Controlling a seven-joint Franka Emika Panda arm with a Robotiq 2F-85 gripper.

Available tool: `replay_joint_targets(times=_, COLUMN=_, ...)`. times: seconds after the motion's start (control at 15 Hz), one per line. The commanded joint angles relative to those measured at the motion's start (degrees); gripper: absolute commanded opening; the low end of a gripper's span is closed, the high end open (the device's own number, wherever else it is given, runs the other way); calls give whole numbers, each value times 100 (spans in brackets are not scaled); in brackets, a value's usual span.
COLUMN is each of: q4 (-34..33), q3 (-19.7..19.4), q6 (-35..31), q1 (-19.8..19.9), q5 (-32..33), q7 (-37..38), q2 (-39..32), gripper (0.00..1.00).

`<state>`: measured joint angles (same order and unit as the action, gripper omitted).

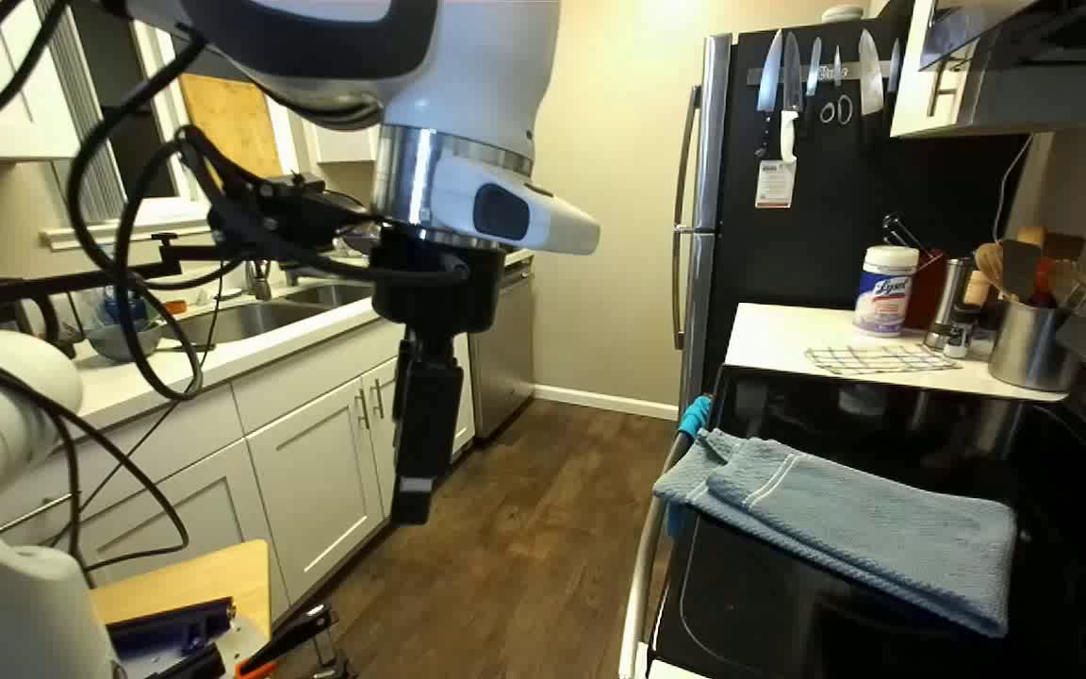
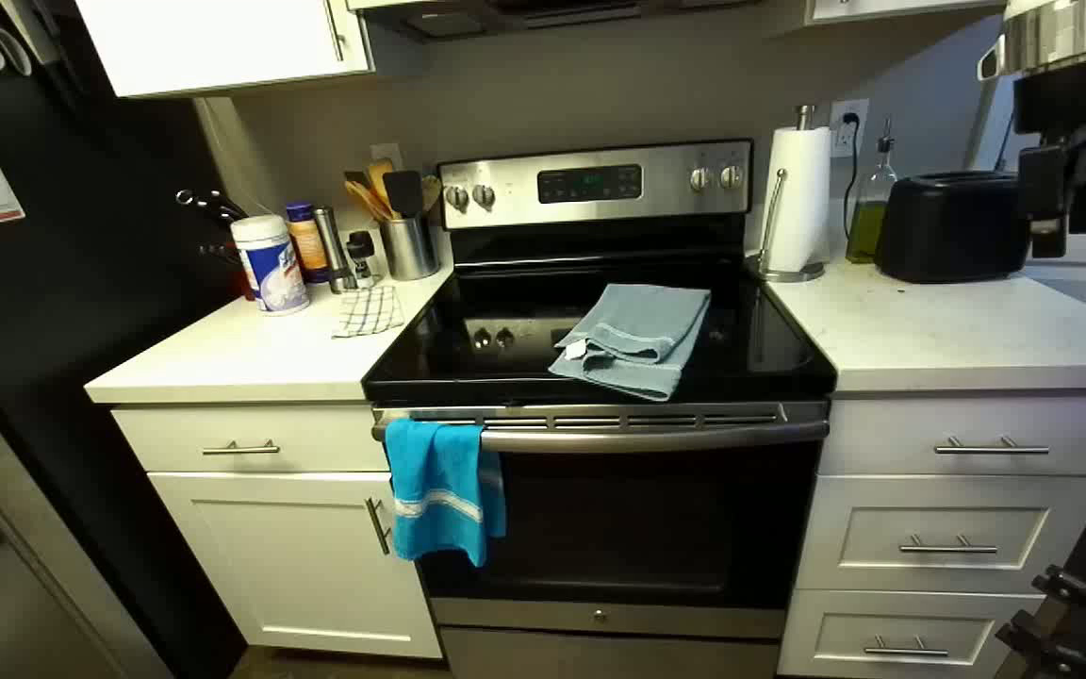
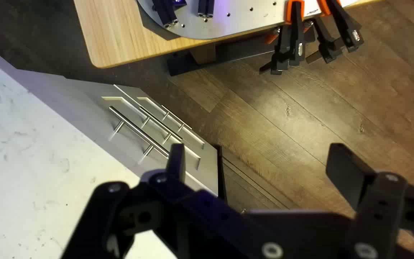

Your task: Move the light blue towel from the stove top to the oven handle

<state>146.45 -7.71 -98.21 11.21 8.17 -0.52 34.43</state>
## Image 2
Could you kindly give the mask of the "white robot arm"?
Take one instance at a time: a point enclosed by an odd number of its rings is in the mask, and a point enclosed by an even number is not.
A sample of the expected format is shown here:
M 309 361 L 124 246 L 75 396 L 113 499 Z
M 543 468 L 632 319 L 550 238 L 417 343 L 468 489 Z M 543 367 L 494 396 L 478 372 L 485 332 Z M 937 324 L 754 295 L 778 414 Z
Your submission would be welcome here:
M 1008 0 L 999 38 L 972 64 L 981 82 L 1015 79 L 1015 127 L 1029 250 L 1064 255 L 1086 235 L 1086 0 Z

